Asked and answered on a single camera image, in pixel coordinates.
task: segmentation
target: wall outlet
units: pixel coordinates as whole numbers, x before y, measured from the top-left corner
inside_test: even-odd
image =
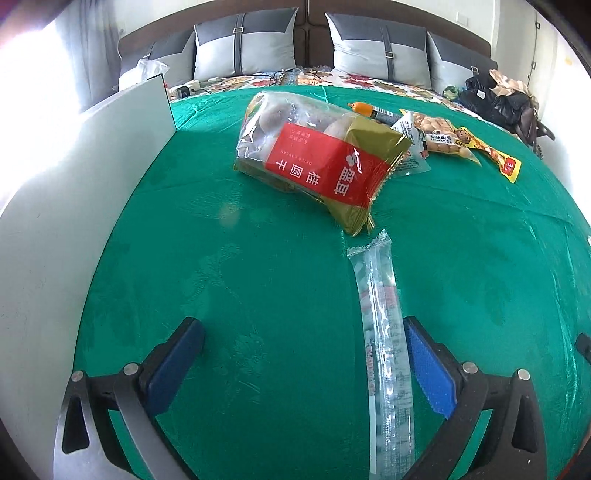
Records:
[[[464,25],[464,27],[467,27],[468,17],[466,15],[461,14],[460,12],[456,12],[456,22],[460,25]]]

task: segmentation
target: white panel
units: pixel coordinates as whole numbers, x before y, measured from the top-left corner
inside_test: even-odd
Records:
[[[117,93],[83,114],[72,148],[0,216],[0,417],[42,480],[53,476],[57,416],[97,263],[174,131],[161,77]]]

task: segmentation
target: floral bedspread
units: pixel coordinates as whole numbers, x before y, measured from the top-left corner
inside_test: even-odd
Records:
[[[385,80],[373,79],[362,75],[353,75],[344,72],[326,72],[317,69],[294,69],[288,72],[260,73],[256,75],[220,79],[217,82],[206,85],[196,96],[210,95],[212,93],[227,92],[229,90],[238,90],[242,88],[262,88],[274,85],[336,86],[374,90],[413,98],[423,102],[439,103],[451,110],[463,112],[484,121],[476,113],[464,108],[458,103],[451,102],[430,90],[411,85],[404,85],[402,83],[392,83]]]

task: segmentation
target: headboard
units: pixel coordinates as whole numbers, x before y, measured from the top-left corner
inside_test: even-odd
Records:
[[[491,56],[491,46],[471,31],[424,10],[392,0],[213,0],[175,12],[145,25],[119,40],[121,57],[142,50],[194,24],[241,12],[299,7],[295,18],[295,63],[304,67],[333,66],[333,43],[325,12],[361,15],[419,25],[471,50]]]

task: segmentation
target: snack packet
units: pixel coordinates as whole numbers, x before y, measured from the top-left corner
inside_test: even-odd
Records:
[[[414,112],[406,112],[393,126],[413,144],[407,150],[404,159],[398,164],[392,176],[404,176],[431,170],[426,158],[429,156],[425,145],[425,134],[414,125]]]
[[[371,205],[411,141],[397,131],[295,93],[259,92],[246,109],[234,168],[324,203],[345,232],[374,223]]]
[[[414,125],[425,133],[429,152],[459,155],[480,165],[474,153],[457,137],[457,129],[446,118],[414,112]]]
[[[465,127],[460,127],[456,131],[456,134],[460,142],[466,147],[476,148],[486,153],[486,155],[498,165],[501,175],[506,177],[511,183],[515,183],[517,175],[519,175],[521,169],[520,160],[510,157],[506,153],[498,151],[496,148],[490,147]]]

